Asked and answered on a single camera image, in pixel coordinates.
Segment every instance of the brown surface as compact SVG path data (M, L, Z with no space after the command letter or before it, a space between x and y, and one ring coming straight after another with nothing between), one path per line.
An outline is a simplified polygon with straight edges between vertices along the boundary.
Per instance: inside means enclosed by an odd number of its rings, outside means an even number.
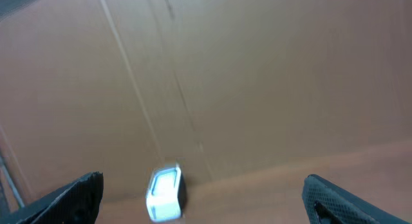
M38 0L0 23L0 148L26 201L102 171L115 204L164 162L202 185L411 138L411 4Z
M412 141L318 157L189 188L172 223L308 223L303 180L318 174L380 209L412 221ZM145 200L104 203L97 223L148 223Z

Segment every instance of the brown cardboard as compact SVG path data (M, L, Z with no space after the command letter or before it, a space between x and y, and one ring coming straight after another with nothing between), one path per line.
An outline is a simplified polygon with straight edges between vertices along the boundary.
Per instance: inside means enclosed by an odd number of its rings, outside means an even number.
M111 202L410 138L411 3L38 0L0 23L2 153L26 201Z

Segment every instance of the cardboard surface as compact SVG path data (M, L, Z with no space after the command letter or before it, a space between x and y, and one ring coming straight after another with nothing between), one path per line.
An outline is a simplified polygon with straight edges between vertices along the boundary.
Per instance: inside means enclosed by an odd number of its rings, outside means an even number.
M26 201L101 171L114 202L407 139L410 4L38 0L0 23L0 148Z

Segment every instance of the dark object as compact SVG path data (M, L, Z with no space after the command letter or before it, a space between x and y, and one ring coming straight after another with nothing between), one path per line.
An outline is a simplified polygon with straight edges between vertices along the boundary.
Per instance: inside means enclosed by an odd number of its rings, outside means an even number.
M180 210L183 212L186 208L186 203L187 203L186 183L185 183L185 179L183 175L180 177L178 201L179 201Z
M314 174L304 180L302 199L311 224L407 223Z
M19 8L24 8L34 0L0 0L0 21L5 15L14 12Z
M0 223L92 224L96 221L102 196L103 174L88 173L0 219Z

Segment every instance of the white box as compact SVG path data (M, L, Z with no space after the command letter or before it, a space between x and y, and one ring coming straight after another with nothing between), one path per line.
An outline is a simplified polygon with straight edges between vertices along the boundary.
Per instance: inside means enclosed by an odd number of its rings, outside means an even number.
M153 222L180 218L186 202L186 186L179 165L153 172L146 194L146 206Z

